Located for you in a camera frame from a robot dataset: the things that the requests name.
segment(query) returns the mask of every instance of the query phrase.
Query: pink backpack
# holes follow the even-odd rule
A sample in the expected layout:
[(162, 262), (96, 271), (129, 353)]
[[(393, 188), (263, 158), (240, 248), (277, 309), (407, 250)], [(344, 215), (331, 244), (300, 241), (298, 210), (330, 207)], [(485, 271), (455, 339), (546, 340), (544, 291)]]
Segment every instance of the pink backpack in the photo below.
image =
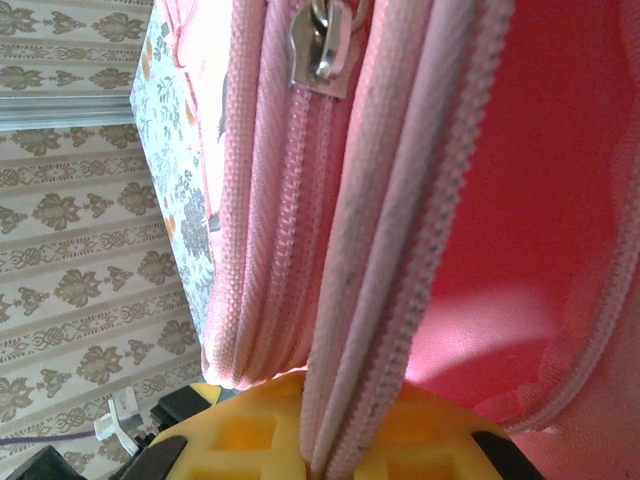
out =
[(203, 369), (308, 368), (327, 479), (405, 380), (547, 478), (640, 479), (640, 3), (514, 3), (233, 0)]

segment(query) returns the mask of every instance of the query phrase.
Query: electrical cord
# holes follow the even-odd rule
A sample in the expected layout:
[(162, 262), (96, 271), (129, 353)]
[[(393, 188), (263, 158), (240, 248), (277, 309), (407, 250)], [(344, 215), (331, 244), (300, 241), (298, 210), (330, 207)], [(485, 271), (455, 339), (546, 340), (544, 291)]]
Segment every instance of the electrical cord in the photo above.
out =
[(89, 438), (93, 436), (95, 436), (95, 431), (90, 430), (86, 432), (69, 433), (67, 435), (51, 435), (50, 437), (0, 438), (0, 447), (6, 447), (8, 445), (26, 445), (32, 443), (66, 442), (69, 440), (80, 440), (82, 438)]

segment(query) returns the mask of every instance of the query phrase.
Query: wallpaper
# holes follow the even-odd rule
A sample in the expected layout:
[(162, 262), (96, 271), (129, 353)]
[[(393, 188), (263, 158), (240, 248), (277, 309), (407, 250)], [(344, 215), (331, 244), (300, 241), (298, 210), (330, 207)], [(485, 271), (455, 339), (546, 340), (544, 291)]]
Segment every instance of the wallpaper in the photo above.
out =
[(0, 97), (128, 95), (152, 0), (0, 0)]
[[(148, 410), (199, 373), (136, 128), (0, 132), (0, 438), (91, 430), (110, 392)], [(0, 478), (38, 448), (0, 447)], [(56, 448), (92, 479), (127, 459), (115, 437)]]

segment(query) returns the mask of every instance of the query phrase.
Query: yellow plastic object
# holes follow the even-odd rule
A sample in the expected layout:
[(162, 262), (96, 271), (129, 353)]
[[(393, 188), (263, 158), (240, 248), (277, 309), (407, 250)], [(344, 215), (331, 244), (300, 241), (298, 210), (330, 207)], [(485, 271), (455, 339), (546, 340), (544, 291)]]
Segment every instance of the yellow plastic object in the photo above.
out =
[(218, 399), (220, 398), (220, 394), (222, 393), (222, 387), (219, 387), (218, 385), (209, 385), (208, 383), (192, 383), (189, 386), (211, 405), (215, 405), (216, 403), (218, 403)]
[[(304, 373), (255, 387), (161, 433), (188, 439), (167, 480), (306, 480), (298, 450)], [(353, 480), (501, 480), (471, 437), (497, 425), (406, 385)]]

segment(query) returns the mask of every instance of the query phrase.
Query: metal zipper pull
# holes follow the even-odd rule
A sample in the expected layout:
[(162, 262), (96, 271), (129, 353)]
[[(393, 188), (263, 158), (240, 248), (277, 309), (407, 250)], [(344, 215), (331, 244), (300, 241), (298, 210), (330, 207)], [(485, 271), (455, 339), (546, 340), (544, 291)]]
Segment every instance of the metal zipper pull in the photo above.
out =
[(359, 56), (352, 35), (362, 26), (367, 6), (368, 1), (361, 1), (355, 19), (340, 0), (311, 0), (298, 11), (289, 32), (290, 85), (346, 98)]

